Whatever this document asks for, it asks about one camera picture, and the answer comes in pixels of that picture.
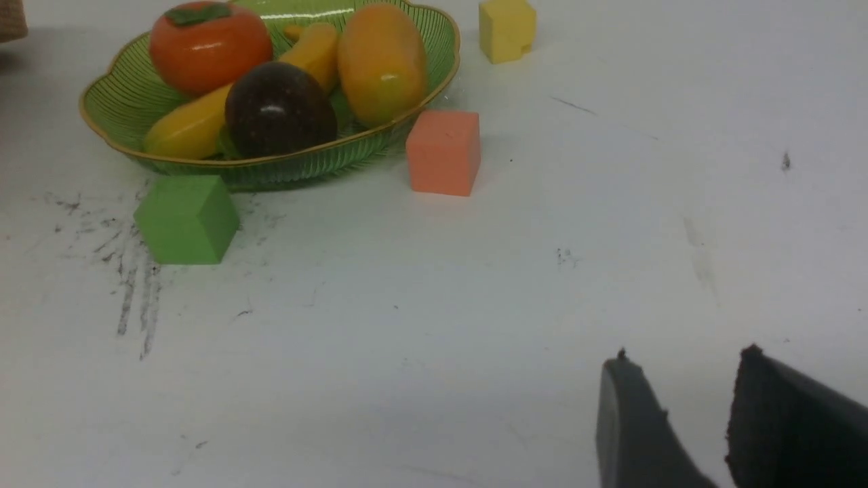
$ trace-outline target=banana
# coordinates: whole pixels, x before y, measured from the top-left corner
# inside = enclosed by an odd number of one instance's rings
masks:
[[[338,84],[338,30],[330,23],[312,23],[295,32],[298,41],[278,61],[303,69],[331,93]],[[163,116],[145,135],[145,152],[191,160],[215,155],[231,88],[230,83]]]

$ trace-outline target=foam block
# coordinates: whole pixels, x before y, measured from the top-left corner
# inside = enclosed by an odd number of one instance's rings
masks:
[[[479,4],[479,47],[494,64],[521,59],[536,37],[536,10],[527,0]]]
[[[470,196],[481,158],[476,112],[427,110],[407,137],[413,191]]]
[[[135,211],[141,237],[161,264],[218,264],[240,225],[219,176],[167,176]]]

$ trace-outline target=wicker basket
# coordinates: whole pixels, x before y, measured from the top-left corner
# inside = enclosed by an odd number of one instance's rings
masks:
[[[23,0],[0,0],[0,43],[27,36]]]

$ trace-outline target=persimmon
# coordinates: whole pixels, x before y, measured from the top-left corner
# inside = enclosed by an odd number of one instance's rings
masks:
[[[154,22],[148,46],[157,74],[187,96],[202,96],[272,60],[265,22],[234,3],[198,1]]]

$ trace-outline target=fruit bowl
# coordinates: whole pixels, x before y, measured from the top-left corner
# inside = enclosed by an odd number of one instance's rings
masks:
[[[331,97],[339,118],[347,123],[334,142],[291,155],[234,159],[231,143],[221,137],[222,155],[208,160],[159,157],[142,152],[151,126],[188,99],[169,88],[156,74],[148,56],[148,33],[121,49],[108,72],[82,93],[82,118],[109,146],[129,159],[164,175],[219,175],[233,191],[291,188],[357,168],[373,156],[403,141],[426,105],[449,85],[458,71],[461,43],[455,21],[445,12],[405,0],[378,0],[400,6],[422,34],[428,69],[428,95],[419,105],[389,124],[365,129],[352,122],[346,99],[338,88]],[[283,35],[289,23],[328,22],[343,30],[362,0],[232,0],[254,10],[271,34],[275,58],[293,45]]]

